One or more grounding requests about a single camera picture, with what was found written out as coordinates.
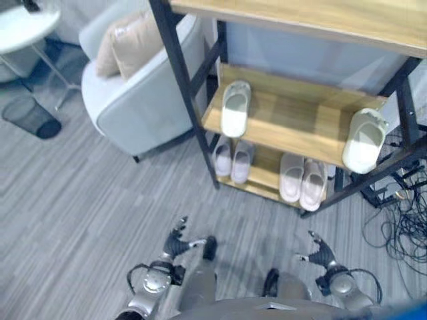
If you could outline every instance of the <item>trash can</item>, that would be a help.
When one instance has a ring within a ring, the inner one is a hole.
[[[32,96],[23,96],[10,102],[4,108],[2,118],[40,139],[56,136],[61,123],[40,106]]]

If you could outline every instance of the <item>cushion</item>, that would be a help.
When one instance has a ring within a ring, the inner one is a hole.
[[[113,53],[123,79],[129,79],[163,49],[159,29],[151,10],[111,36]]]
[[[111,36],[113,35],[116,28],[129,25],[133,21],[138,20],[140,17],[140,12],[134,12],[120,19],[119,21],[112,23],[108,27],[102,39],[101,45],[99,46],[98,56],[96,59],[96,73],[98,76],[109,77],[119,73],[119,67],[117,66],[117,62],[115,61],[113,53]]]

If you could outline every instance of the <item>slipper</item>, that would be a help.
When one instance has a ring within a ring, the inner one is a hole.
[[[215,172],[218,177],[228,177],[232,172],[231,139],[222,135],[212,153]]]
[[[245,183],[254,160],[254,145],[247,141],[239,141],[234,152],[232,180],[235,183]]]
[[[359,174],[375,169],[387,127],[388,123],[378,111],[365,108],[356,112],[342,153],[344,165]]]
[[[307,211],[319,209],[328,182],[328,168],[323,162],[306,159],[302,177],[300,205]]]
[[[280,160],[280,196],[284,201],[296,202],[301,195],[304,158],[291,153],[284,153]]]
[[[249,83],[237,80],[228,85],[222,100],[221,130],[224,135],[238,138],[245,133],[250,102]]]

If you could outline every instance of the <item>light blue armchair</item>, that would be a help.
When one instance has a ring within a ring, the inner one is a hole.
[[[191,128],[164,48],[126,82],[120,75],[103,78],[96,74],[97,52],[109,25],[148,6],[147,1],[118,1],[79,35],[81,46],[91,60],[81,82],[87,112],[102,135],[134,157]],[[200,20],[186,15],[177,25],[177,34],[192,76],[204,58]],[[201,113],[206,108],[206,99],[204,85],[196,98]]]

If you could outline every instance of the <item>wall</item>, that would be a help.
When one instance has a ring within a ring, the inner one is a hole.
[[[377,94],[405,62],[397,53],[323,40],[296,33],[227,24],[229,62],[315,83],[359,89]],[[418,120],[427,120],[427,62],[410,76]],[[382,109],[390,122],[399,125],[396,95]]]

